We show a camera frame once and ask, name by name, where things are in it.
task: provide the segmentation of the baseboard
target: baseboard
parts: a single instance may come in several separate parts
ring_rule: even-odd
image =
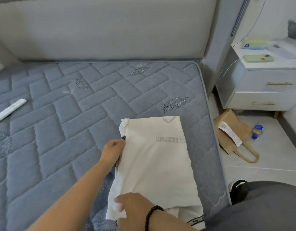
[[[293,145],[296,148],[296,132],[293,130],[293,128],[291,127],[289,122],[286,120],[286,118],[284,118],[284,116],[282,114],[279,114],[277,120],[279,121],[282,128],[284,129],[284,131],[288,135],[289,139],[291,140],[291,142],[293,143]]]

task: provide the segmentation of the white receipt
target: white receipt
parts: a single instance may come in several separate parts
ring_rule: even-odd
[[[225,131],[229,137],[235,142],[237,147],[239,147],[242,144],[241,139],[235,134],[235,132],[232,131],[232,129],[228,126],[226,122],[221,121],[221,123],[218,126],[219,129]]]

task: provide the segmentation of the gold nightstand leg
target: gold nightstand leg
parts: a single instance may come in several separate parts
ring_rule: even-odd
[[[273,118],[274,118],[274,119],[277,119],[278,116],[279,116],[279,111],[275,111],[275,113],[274,113],[274,115],[273,115]]]

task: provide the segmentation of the bracelet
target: bracelet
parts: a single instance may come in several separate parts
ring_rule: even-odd
[[[145,223],[145,231],[149,231],[149,220],[150,216],[155,210],[161,210],[164,211],[164,209],[161,206],[154,206],[153,208],[150,209],[148,215],[146,216],[146,223]]]

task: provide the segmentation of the paper bag handle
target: paper bag handle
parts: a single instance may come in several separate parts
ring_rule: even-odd
[[[245,156],[243,156],[239,151],[238,149],[234,150],[234,153],[236,153],[238,156],[240,156],[243,160],[246,160],[247,162],[249,163],[257,163],[258,160],[259,160],[259,154],[258,152],[256,152],[254,150],[254,148],[252,148],[252,146],[248,143],[248,142],[245,142],[243,143],[243,145],[256,157],[255,160],[250,160],[250,159],[247,159]]]

